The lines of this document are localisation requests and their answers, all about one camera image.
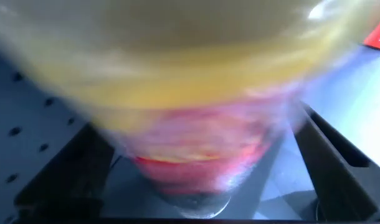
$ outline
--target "hole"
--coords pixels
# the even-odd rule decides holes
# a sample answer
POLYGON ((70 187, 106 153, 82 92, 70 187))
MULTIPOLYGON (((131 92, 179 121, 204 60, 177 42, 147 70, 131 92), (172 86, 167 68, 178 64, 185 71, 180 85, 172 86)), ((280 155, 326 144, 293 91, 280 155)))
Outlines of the hole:
POLYGON ((75 121, 75 119, 74 119, 74 118, 70 118, 70 119, 68 119, 68 122, 67 122, 67 124, 68 124, 68 125, 71 125, 71 124, 73 124, 73 123, 74 123, 74 121, 75 121))
POLYGON ((8 224, 8 223, 11 223, 14 219, 14 215, 11 215, 9 217, 7 217, 5 220, 4 220, 4 224, 8 224))
POLYGON ((14 75, 13 75, 13 81, 14 82, 19 82, 23 79, 24 77, 22 77, 21 73, 19 72, 16 72, 14 75))
POLYGON ((45 100, 45 107, 51 106, 54 103, 54 99, 52 97, 45 100))
POLYGON ((11 182, 15 181, 18 177, 18 174, 11 174, 7 179, 6 179, 6 183, 7 184, 10 184, 11 182))
POLYGON ((12 129, 9 131, 9 135, 10 135, 10 136, 16 136, 16 135, 18 135, 20 132, 21 132, 21 128, 20 128, 20 127, 15 127, 15 128, 12 128, 12 129))
POLYGON ((39 152, 43 152, 43 151, 45 151, 48 147, 49 147, 48 144, 42 144, 42 145, 39 147, 39 152))

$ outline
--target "pegboard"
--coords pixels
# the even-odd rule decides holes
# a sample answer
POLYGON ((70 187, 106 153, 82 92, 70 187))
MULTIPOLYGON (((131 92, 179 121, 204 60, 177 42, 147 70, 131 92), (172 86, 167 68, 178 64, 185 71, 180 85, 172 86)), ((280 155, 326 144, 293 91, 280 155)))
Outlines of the pegboard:
POLYGON ((14 197, 84 124, 0 56, 0 223, 16 219, 14 197))

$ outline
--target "black holder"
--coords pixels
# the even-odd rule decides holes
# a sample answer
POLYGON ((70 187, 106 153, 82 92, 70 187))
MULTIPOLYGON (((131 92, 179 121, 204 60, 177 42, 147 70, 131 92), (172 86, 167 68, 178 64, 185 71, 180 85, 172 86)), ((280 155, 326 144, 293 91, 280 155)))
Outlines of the black holder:
POLYGON ((326 221, 380 221, 380 168, 309 106, 295 135, 326 221))

